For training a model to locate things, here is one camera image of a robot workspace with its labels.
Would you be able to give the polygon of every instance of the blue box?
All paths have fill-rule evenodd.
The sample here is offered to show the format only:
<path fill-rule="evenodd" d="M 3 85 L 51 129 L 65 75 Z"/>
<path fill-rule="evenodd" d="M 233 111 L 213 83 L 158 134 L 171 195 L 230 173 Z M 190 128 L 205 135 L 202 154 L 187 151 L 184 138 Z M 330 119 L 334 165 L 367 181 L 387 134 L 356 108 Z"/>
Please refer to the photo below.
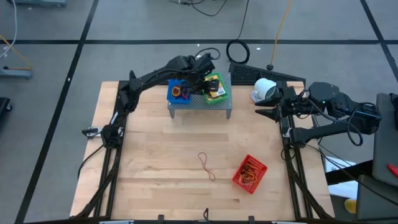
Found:
<path fill-rule="evenodd" d="M 181 83 L 184 82 L 184 80 L 177 80 L 177 79 L 170 79 L 169 80 L 169 88 L 167 89 L 167 100 L 170 103 L 173 104 L 189 104 L 191 102 L 191 94 L 189 94 L 188 99 L 182 98 L 182 96 L 179 96 L 178 98 L 173 98 L 172 97 L 172 89 L 176 85 L 181 85 Z"/>

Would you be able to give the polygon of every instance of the yellow object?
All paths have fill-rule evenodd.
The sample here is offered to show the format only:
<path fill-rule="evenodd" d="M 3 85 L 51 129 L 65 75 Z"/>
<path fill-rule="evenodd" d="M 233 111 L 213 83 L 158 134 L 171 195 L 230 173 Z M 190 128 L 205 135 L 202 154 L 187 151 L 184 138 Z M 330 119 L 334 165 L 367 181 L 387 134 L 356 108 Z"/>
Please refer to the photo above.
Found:
<path fill-rule="evenodd" d="M 274 50 L 272 51 L 272 57 L 271 57 L 271 63 L 270 63 L 270 65 L 272 65 L 272 63 L 274 62 L 274 57 L 275 57 L 275 53 L 276 53 L 276 45 L 277 45 L 277 43 L 278 43 L 279 34 L 280 34 L 280 31 L 282 30 L 282 26 L 283 26 L 284 23 L 285 23 L 286 15 L 287 15 L 287 13 L 288 13 L 289 10 L 290 10 L 290 6 L 292 5 L 292 2 L 293 2 L 293 0 L 289 0 L 289 3 L 288 3 L 288 5 L 287 5 L 287 7 L 286 7 L 286 10 L 285 10 L 285 14 L 284 14 L 284 16 L 282 17 L 282 21 L 280 22 L 279 29 L 278 29 L 278 33 L 276 33 L 276 38 L 275 38 L 275 43 L 274 43 Z"/>
<path fill-rule="evenodd" d="M 351 214 L 355 214 L 356 212 L 356 200 L 354 199 L 347 199 L 344 202 L 344 207 L 346 207 L 346 210 L 350 212 Z"/>
<path fill-rule="evenodd" d="M 210 76 L 210 77 L 206 77 L 205 81 L 216 80 L 216 79 L 218 80 L 218 76 L 217 75 L 213 75 L 213 76 Z M 212 98 L 217 98 L 217 97 L 219 97 L 221 95 L 224 95 L 225 93 L 226 92 L 224 90 L 223 84 L 221 84 L 221 81 L 220 81 L 220 83 L 218 84 L 218 91 L 217 92 L 210 92 L 210 96 Z"/>
<path fill-rule="evenodd" d="M 32 63 L 29 61 L 28 58 L 24 57 L 21 53 L 19 53 L 11 44 L 2 36 L 0 35 L 0 38 L 8 45 L 8 47 L 11 48 L 17 54 L 20 58 L 22 58 L 26 64 L 28 64 L 28 68 L 20 68 L 20 67 L 14 67 L 14 68 L 9 68 L 10 70 L 32 70 Z"/>

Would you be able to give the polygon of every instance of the green box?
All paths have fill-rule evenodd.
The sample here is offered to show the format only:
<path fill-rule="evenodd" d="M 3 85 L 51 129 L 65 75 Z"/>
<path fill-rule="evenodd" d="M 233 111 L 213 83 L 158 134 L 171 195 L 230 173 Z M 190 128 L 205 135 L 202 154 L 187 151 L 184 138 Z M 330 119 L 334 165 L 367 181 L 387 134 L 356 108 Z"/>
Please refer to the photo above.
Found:
<path fill-rule="evenodd" d="M 224 88 L 225 94 L 224 94 L 224 95 L 221 95 L 221 96 L 219 96 L 219 97 L 217 97 L 217 98 L 215 98 L 215 99 L 212 99 L 211 97 L 209 97 L 207 94 L 205 94 L 205 93 L 203 92 L 203 96 L 205 97 L 205 100 L 206 100 L 206 102 L 207 102 L 209 105 L 212 105 L 212 104 L 221 102 L 221 101 L 223 101 L 223 100 L 225 100 L 225 99 L 228 99 L 228 97 L 229 97 L 228 89 L 227 89 L 227 87 L 225 86 L 223 77 L 221 76 L 221 74 L 220 74 L 219 72 L 214 72 L 214 73 L 212 73 L 212 74 L 209 74 L 209 75 L 207 75 L 205 78 L 212 77 L 212 76 L 214 76 L 214 75 L 217 75 L 218 80 L 220 81 L 221 85 L 222 85 L 223 88 Z"/>

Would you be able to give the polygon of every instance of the white object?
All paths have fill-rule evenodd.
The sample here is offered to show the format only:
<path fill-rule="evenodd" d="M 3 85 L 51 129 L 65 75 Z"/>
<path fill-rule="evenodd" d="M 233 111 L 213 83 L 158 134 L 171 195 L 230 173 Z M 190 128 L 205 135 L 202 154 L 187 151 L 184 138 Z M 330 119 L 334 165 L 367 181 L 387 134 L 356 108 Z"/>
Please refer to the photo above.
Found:
<path fill-rule="evenodd" d="M 342 161 L 341 159 L 336 159 L 328 156 L 327 158 L 334 161 L 338 165 L 341 164 L 344 167 L 348 166 L 347 163 L 349 163 L 351 166 L 355 165 L 355 162 L 346 161 L 347 163 L 345 163 L 345 161 Z M 326 160 L 326 172 L 339 170 L 339 169 L 340 169 L 339 167 L 335 166 L 334 164 Z M 329 193 L 331 195 L 356 199 L 356 196 L 358 194 L 358 183 L 357 181 L 348 181 L 340 184 L 331 185 L 329 186 Z"/>
<path fill-rule="evenodd" d="M 266 78 L 260 78 L 254 84 L 254 90 L 251 93 L 251 98 L 256 103 L 258 101 L 265 100 L 268 90 L 270 90 L 274 86 L 276 86 L 276 82 L 268 80 Z"/>
<path fill-rule="evenodd" d="M 15 40 L 17 39 L 17 30 L 18 30 L 18 23 L 17 23 L 17 6 L 15 5 L 15 1 L 12 0 L 12 4 L 14 5 L 14 22 L 15 22 L 15 33 L 14 33 L 14 40 L 11 43 L 11 47 L 14 46 L 15 44 Z M 2 58 L 3 56 L 5 56 L 7 54 L 7 52 L 10 50 L 10 48 L 7 48 L 7 50 L 5 52 L 3 52 L 3 54 L 0 55 L 0 58 Z"/>

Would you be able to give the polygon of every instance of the yellow cable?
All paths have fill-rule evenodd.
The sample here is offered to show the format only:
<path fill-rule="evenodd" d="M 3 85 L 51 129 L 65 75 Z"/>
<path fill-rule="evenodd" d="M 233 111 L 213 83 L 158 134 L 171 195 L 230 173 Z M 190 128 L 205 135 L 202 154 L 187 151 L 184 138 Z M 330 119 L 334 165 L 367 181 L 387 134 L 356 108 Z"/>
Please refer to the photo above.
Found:
<path fill-rule="evenodd" d="M 279 34 L 280 34 L 280 31 L 282 30 L 282 26 L 283 26 L 284 23 L 285 23 L 286 15 L 287 15 L 287 13 L 288 13 L 289 10 L 290 10 L 290 6 L 292 5 L 292 2 L 293 2 L 293 0 L 289 0 L 289 3 L 288 3 L 288 5 L 287 5 L 287 7 L 286 7 L 286 10 L 285 10 L 285 14 L 284 14 L 284 16 L 282 17 L 282 21 L 280 22 L 279 29 L 278 29 L 278 33 L 276 34 L 276 38 L 275 38 L 274 50 L 272 51 L 272 58 L 271 58 L 271 63 L 270 63 L 270 65 L 272 65 L 272 63 L 273 63 L 273 61 L 274 61 L 274 57 L 275 57 L 275 53 L 276 53 L 276 45 L 277 45 L 277 43 L 278 43 Z"/>
<path fill-rule="evenodd" d="M 8 45 L 8 47 L 11 48 L 11 50 L 13 50 L 20 58 L 22 58 L 26 64 L 28 64 L 29 68 L 18 68 L 18 67 L 14 67 L 14 68 L 9 68 L 11 70 L 32 70 L 32 63 L 29 61 L 28 58 L 24 57 L 21 53 L 19 53 L 13 46 L 11 46 L 11 44 L 2 36 L 0 35 L 0 38 L 2 38 L 2 40 Z"/>

